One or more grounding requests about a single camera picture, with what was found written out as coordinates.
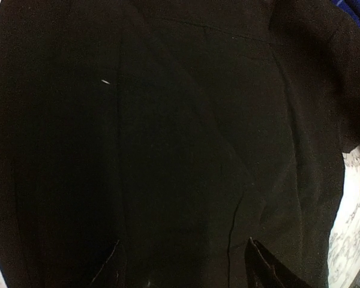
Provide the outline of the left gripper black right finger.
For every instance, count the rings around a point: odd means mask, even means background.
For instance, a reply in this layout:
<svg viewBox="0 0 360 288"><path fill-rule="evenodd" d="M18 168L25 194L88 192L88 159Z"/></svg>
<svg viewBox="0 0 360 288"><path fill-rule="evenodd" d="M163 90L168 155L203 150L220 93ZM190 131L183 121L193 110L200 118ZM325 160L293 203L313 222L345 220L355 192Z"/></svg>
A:
<svg viewBox="0 0 360 288"><path fill-rule="evenodd" d="M249 288L311 288L253 238L245 248L245 270Z"/></svg>

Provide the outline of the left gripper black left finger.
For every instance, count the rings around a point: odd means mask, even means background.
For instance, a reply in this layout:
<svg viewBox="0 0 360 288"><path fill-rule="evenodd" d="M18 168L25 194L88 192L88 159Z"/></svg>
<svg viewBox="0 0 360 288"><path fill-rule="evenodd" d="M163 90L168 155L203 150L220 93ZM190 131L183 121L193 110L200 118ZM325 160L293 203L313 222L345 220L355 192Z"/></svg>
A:
<svg viewBox="0 0 360 288"><path fill-rule="evenodd" d="M106 258L102 261L95 275L91 279L88 287L100 288L122 288L125 287L127 258L124 246L117 240L106 253Z"/></svg>

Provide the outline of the black long sleeve shirt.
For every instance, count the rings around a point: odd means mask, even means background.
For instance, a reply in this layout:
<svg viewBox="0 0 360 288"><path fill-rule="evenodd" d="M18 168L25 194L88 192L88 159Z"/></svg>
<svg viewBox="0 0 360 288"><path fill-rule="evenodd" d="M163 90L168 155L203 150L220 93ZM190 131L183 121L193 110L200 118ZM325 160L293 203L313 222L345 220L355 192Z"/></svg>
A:
<svg viewBox="0 0 360 288"><path fill-rule="evenodd" d="M259 241L328 287L360 29L331 1L2 1L0 269L248 287Z"/></svg>

